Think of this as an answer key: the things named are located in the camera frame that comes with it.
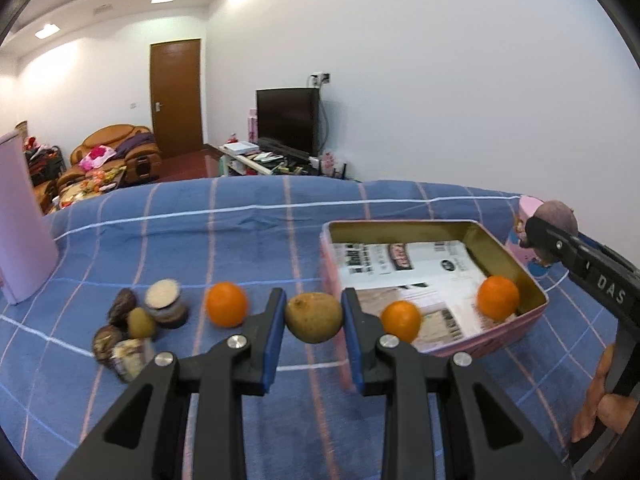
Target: red floor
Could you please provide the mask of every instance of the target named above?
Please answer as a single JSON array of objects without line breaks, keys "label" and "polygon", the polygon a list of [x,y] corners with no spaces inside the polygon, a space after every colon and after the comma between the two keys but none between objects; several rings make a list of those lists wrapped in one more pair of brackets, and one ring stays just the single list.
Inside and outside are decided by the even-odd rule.
[{"label": "red floor", "polygon": [[162,160],[159,182],[191,180],[193,178],[209,178],[218,176],[218,159],[216,153],[205,148],[200,152],[187,153]]}]

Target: brown sofa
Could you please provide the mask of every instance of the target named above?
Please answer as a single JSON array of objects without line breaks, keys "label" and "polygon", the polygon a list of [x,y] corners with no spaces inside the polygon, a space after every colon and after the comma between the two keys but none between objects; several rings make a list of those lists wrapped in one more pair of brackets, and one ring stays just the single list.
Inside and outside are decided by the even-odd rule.
[{"label": "brown sofa", "polygon": [[[133,124],[113,124],[92,133],[87,137],[81,146],[78,146],[69,157],[71,168],[58,179],[58,189],[62,190],[68,184],[72,184],[84,177],[84,170],[78,166],[78,163],[94,148],[95,146],[110,146],[117,148],[120,143],[129,139],[138,133],[147,133],[151,130],[146,126],[134,126]],[[160,149],[154,142],[142,144],[127,153],[127,156],[118,160],[108,160],[100,168],[109,171],[126,164],[127,171],[124,176],[125,182],[128,184],[141,184],[148,182],[160,176]]]},{"label": "brown sofa", "polygon": [[34,187],[33,194],[36,197],[36,202],[38,202],[42,213],[47,214],[53,206],[53,198],[58,194],[55,181],[49,180]]}]

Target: tangerine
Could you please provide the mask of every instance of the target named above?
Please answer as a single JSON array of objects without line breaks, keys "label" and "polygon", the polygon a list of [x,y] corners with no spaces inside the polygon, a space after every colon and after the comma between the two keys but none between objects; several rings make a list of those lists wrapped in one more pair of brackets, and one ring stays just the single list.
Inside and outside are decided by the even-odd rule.
[{"label": "tangerine", "polygon": [[231,282],[220,282],[207,293],[207,313],[212,323],[222,328],[240,325],[249,311],[249,301],[241,287]]},{"label": "tangerine", "polygon": [[494,321],[504,321],[515,314],[520,304],[520,291],[503,276],[489,276],[478,288],[478,310]]},{"label": "tangerine", "polygon": [[413,303],[401,300],[387,305],[380,314],[380,321],[386,333],[405,343],[412,343],[420,332],[422,316]]}]

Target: metal screw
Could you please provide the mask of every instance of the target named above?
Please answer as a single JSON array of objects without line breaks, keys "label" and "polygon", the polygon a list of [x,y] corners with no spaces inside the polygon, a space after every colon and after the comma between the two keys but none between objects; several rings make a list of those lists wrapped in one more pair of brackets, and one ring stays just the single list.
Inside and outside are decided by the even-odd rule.
[{"label": "metal screw", "polygon": [[469,366],[473,362],[473,359],[466,352],[458,352],[453,355],[453,362],[458,366]]},{"label": "metal screw", "polygon": [[400,340],[391,334],[385,334],[380,338],[380,346],[383,348],[395,348],[400,344]]},{"label": "metal screw", "polygon": [[234,348],[234,349],[244,348],[246,344],[247,344],[247,340],[242,334],[233,335],[226,340],[226,345],[229,348]]},{"label": "metal screw", "polygon": [[174,362],[174,355],[171,352],[160,352],[154,358],[154,362],[158,366],[168,366]]}]

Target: finger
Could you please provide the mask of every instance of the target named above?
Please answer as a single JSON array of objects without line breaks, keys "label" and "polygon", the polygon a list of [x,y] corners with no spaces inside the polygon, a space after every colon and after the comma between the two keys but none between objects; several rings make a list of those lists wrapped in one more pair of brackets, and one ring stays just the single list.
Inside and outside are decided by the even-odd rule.
[{"label": "finger", "polygon": [[590,410],[585,406],[574,419],[574,425],[571,430],[571,442],[578,442],[587,437],[596,423],[595,414],[591,414]]},{"label": "finger", "polygon": [[611,368],[611,363],[613,361],[613,351],[615,350],[615,345],[609,345],[604,349],[602,353],[602,357],[598,362],[598,366],[596,368],[596,377],[604,376],[609,373],[609,369]]},{"label": "finger", "polygon": [[596,416],[598,410],[598,404],[602,400],[605,394],[605,379],[606,375],[611,368],[611,362],[613,360],[614,346],[610,345],[605,348],[605,351],[600,357],[596,373],[587,388],[587,393],[584,399],[584,404],[580,409],[580,412],[574,418],[574,424],[571,430],[571,441],[578,442],[579,440],[587,437],[596,423]]},{"label": "finger", "polygon": [[637,407],[638,401],[632,397],[607,394],[598,404],[598,418],[610,430],[623,434]]}]

